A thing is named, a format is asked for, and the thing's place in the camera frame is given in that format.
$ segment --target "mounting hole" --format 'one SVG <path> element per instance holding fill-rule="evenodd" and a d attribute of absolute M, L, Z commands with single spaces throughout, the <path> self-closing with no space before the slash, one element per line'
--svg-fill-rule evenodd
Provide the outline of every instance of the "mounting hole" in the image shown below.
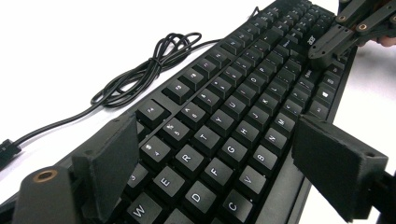
<path fill-rule="evenodd" d="M 46 181 L 51 180 L 53 177 L 55 177 L 58 174 L 56 170 L 48 170 L 48 171 L 43 171 L 38 173 L 33 177 L 33 181 L 36 183 L 43 183 Z"/>
<path fill-rule="evenodd" d="M 373 152 L 366 152 L 366 153 L 364 153 L 364 155 L 366 155 L 368 157 L 375 157 L 375 154 Z"/>

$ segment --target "brass insert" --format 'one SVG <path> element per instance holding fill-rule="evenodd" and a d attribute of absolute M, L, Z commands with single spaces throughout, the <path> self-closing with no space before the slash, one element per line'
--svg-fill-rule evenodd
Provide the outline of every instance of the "brass insert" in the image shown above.
<path fill-rule="evenodd" d="M 35 175 L 35 177 L 33 177 L 33 181 L 35 181 L 36 183 L 43 183 L 43 182 L 51 180 L 57 174 L 58 174 L 58 171 L 56 171 L 56 170 L 43 171 L 43 172 L 40 172 L 39 174 Z"/>

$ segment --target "keyboard frame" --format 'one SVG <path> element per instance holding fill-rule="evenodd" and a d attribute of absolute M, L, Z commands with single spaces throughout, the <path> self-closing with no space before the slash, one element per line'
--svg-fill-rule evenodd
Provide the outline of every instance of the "keyboard frame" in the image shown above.
<path fill-rule="evenodd" d="M 275 2 L 273 2 L 272 4 L 270 4 L 269 6 L 264 8 L 263 10 L 268 9 L 270 7 L 273 7 L 274 4 L 275 4 Z M 212 50 L 213 48 L 216 48 L 216 47 L 220 46 L 222 43 L 224 43 L 227 36 L 229 36 L 232 33 L 234 33 L 236 30 L 238 30 L 240 27 L 242 27 L 246 23 L 248 23 L 248 21 L 245 21 L 244 23 L 240 24 L 238 27 L 236 27 L 236 29 L 231 31 L 228 35 L 224 36 L 220 40 L 220 42 L 218 42 L 216 45 L 214 45 L 211 48 L 209 48 L 208 50 L 206 50 L 204 53 L 202 53 L 200 56 L 198 56 L 196 59 L 194 59 L 191 63 L 189 63 L 184 68 L 182 68 L 181 70 L 176 72 L 171 78 L 166 80 L 163 84 L 158 86 L 155 90 L 153 90 L 152 92 L 147 94 L 143 99 L 141 99 L 139 102 L 135 103 L 126 112 L 124 112 L 124 113 L 127 113 L 128 111 L 136 111 L 137 108 L 139 108 L 141 105 L 143 105 L 149 99 L 157 99 L 157 101 L 165 102 L 165 104 L 169 103 L 170 105 L 175 105 L 175 107 L 172 106 L 172 109 L 170 109 L 170 110 L 168 109 L 169 106 L 167 107 L 167 109 L 169 110 L 171 115 L 167 119 L 165 119 L 163 121 L 163 123 L 161 125 L 159 125 L 156 129 L 152 130 L 151 134 L 148 135 L 143 141 L 141 141 L 139 143 L 137 150 L 139 150 L 139 148 L 142 145 L 144 145 L 150 139 L 150 137 L 152 135 L 157 133 L 161 129 L 161 127 L 165 124 L 165 122 L 167 122 L 170 119 L 174 118 L 176 116 L 176 114 L 188 102 L 191 102 L 190 100 L 188 100 L 183 105 L 177 105 L 171 99 L 166 97 L 162 93 L 162 90 L 166 86 L 168 86 L 170 83 L 172 83 L 174 80 L 176 80 L 180 76 L 182 76 L 184 74 L 184 72 L 186 72 L 188 69 L 190 69 L 194 65 L 196 65 L 205 56 L 207 56 L 210 50 Z M 344 74 L 343 74 L 343 76 L 342 76 L 342 78 L 340 80 L 340 84 L 339 84 L 338 90 L 337 90 L 337 92 L 336 92 L 336 94 L 334 96 L 332 107 L 330 108 L 329 115 L 327 117 L 327 121 L 330 122 L 330 123 L 333 122 L 333 120 L 335 118 L 335 115 L 336 115 L 337 108 L 340 105 L 341 98 L 342 98 L 345 86 L 347 84 L 348 75 L 350 73 L 350 69 L 352 67 L 352 64 L 353 64 L 353 61 L 354 61 L 354 58 L 355 58 L 355 55 L 356 55 L 356 50 L 357 50 L 357 48 L 352 49 L 350 51 L 349 56 L 348 56 L 348 61 L 346 63 L 346 67 L 344 69 Z M 239 53 L 236 56 L 232 55 L 228 51 L 226 53 L 229 54 L 227 56 L 229 56 L 230 58 L 233 58 L 233 59 L 230 60 L 227 63 L 227 65 L 225 65 L 222 69 L 220 69 L 220 71 L 218 71 L 218 74 L 220 74 L 222 71 L 224 71 L 224 69 L 227 68 L 227 66 L 230 65 L 233 62 L 233 60 L 238 58 L 243 52 Z M 190 99 L 193 99 L 207 85 L 210 85 L 211 81 L 214 80 L 217 76 L 218 75 L 215 75 L 212 78 L 210 78 L 199 91 L 197 91 L 195 94 L 193 94 L 190 97 Z M 291 144 L 291 141 L 288 142 L 288 146 L 286 147 L 288 150 L 290 148 L 290 144 Z M 55 165 L 59 165 L 59 166 L 65 167 L 65 168 L 69 169 L 70 171 L 72 171 L 71 155 L 73 155 L 74 153 L 76 153 L 75 150 L 70 152 L 68 155 L 66 155 L 64 158 L 62 158 L 60 161 L 58 161 Z M 304 210 L 304 204 L 306 202 L 306 199 L 307 199 L 310 187 L 311 187 L 311 183 L 292 164 L 291 150 L 285 151 L 284 153 L 287 153 L 288 155 L 286 157 L 283 157 L 282 161 L 278 162 L 278 163 L 283 163 L 283 165 L 276 167 L 276 169 L 274 170 L 274 174 L 271 177 L 271 179 L 276 178 L 276 181 L 275 181 L 274 185 L 287 186 L 285 189 L 290 193 L 290 195 L 287 195 L 287 196 L 285 195 L 285 198 L 289 199 L 289 201 L 288 200 L 275 200 L 274 201 L 275 203 L 271 203 L 271 205 L 274 207 L 275 210 L 276 209 L 281 209 L 282 212 L 279 212 L 279 210 L 276 210 L 276 214 L 271 214 L 270 216 L 268 216 L 268 214 L 266 214 L 266 217 L 265 217 L 266 219 L 264 221 L 261 219 L 262 217 L 258 213 L 258 212 L 261 211 L 261 209 L 257 208 L 256 209 L 257 210 L 256 214 L 253 214 L 253 217 L 251 217 L 250 220 L 253 220 L 253 219 L 256 220 L 256 218 L 257 218 L 260 221 L 260 223 L 262 223 L 262 221 L 263 222 L 268 222 L 268 223 L 298 223 L 299 222 L 300 216 L 301 216 L 301 214 L 302 214 L 302 212 Z M 268 189 L 271 189 L 270 192 L 264 192 L 264 194 L 271 195 L 271 194 L 277 194 L 279 192 L 279 191 L 274 190 L 272 188 L 272 186 L 269 187 Z M 15 203 L 16 200 L 17 200 L 17 196 L 18 196 L 18 193 L 16 193 L 15 195 L 11 196 L 3 204 L 1 204 L 1 206 L 5 205 L 5 204 L 8 204 L 8 203 Z"/>

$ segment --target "letter w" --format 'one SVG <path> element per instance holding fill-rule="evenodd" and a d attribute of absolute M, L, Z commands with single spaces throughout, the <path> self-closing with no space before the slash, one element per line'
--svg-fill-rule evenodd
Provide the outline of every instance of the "letter w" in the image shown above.
<path fill-rule="evenodd" d="M 137 217 L 142 217 L 142 214 L 145 214 L 145 210 L 143 209 L 142 205 L 139 204 L 139 207 L 136 207 L 136 211 L 134 212 L 134 215 Z"/>

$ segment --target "metal screw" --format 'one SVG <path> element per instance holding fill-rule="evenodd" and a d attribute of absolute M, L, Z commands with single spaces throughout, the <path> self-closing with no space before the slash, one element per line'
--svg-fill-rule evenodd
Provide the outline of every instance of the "metal screw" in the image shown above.
<path fill-rule="evenodd" d="M 367 25 L 366 24 L 362 24 L 362 25 L 359 26 L 359 29 L 360 30 L 365 30 L 365 29 L 367 29 Z"/>

